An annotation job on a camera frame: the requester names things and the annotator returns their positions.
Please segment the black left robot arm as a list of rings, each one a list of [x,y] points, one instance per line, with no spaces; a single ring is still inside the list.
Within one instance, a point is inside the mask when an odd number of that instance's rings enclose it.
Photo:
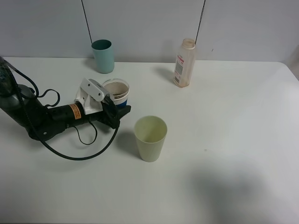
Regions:
[[[48,141],[68,128],[98,121],[118,129],[120,119],[131,110],[129,105],[117,106],[110,93],[92,79],[84,79],[79,96],[73,104],[42,105],[45,95],[36,84],[4,58],[0,59],[0,107],[30,138]]]

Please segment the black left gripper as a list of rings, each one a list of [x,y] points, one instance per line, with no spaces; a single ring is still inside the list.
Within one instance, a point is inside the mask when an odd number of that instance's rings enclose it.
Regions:
[[[130,111],[130,105],[123,107],[103,105],[103,111],[86,115],[80,103],[48,109],[38,102],[34,107],[28,108],[28,115],[40,138],[43,141],[48,141],[67,128],[79,126],[89,121],[98,121],[116,129],[120,126],[121,118]]]

